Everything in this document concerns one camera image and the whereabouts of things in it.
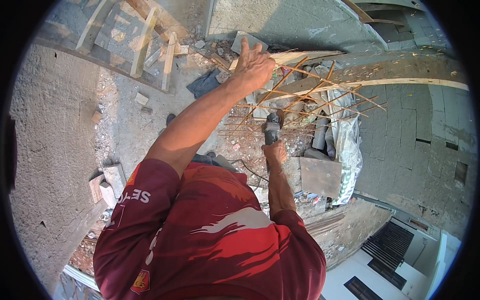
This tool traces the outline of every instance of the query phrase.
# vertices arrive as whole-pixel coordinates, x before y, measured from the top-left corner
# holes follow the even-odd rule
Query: maroon shirt
[[[148,159],[127,182],[94,255],[106,299],[317,300],[325,257],[291,210],[273,221],[245,174]]]

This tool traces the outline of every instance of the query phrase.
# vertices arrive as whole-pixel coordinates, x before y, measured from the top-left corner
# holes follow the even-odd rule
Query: man
[[[262,87],[275,61],[241,41],[235,73],[179,114],[129,178],[98,239],[95,279],[106,299],[317,300],[325,257],[297,215],[282,171],[270,165],[270,219],[245,174],[192,158],[230,109]]]

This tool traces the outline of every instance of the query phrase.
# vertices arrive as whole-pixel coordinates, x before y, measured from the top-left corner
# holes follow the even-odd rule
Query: right hand
[[[241,39],[241,54],[231,79],[240,79],[240,85],[247,94],[263,87],[272,78],[275,59],[262,51],[262,44],[256,43],[252,49],[246,37]]]
[[[265,158],[270,165],[282,164],[287,159],[287,152],[283,146],[283,141],[278,140],[271,145],[263,145]]]

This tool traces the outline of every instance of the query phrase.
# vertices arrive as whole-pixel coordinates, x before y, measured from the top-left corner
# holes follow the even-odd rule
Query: foot
[[[175,119],[175,115],[174,114],[169,114],[168,117],[167,117],[167,126],[170,124],[170,122],[173,121],[173,119]]]

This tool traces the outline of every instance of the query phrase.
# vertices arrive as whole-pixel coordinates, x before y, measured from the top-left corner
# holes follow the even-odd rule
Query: construction site
[[[271,53],[272,77],[197,154],[246,174],[270,217],[262,126],[281,112],[282,168],[326,259],[321,299],[435,292],[473,207],[478,133],[467,75],[421,2],[62,0],[10,110],[15,230],[53,299],[105,299],[93,256],[127,181],[168,115],[234,74],[242,37]]]

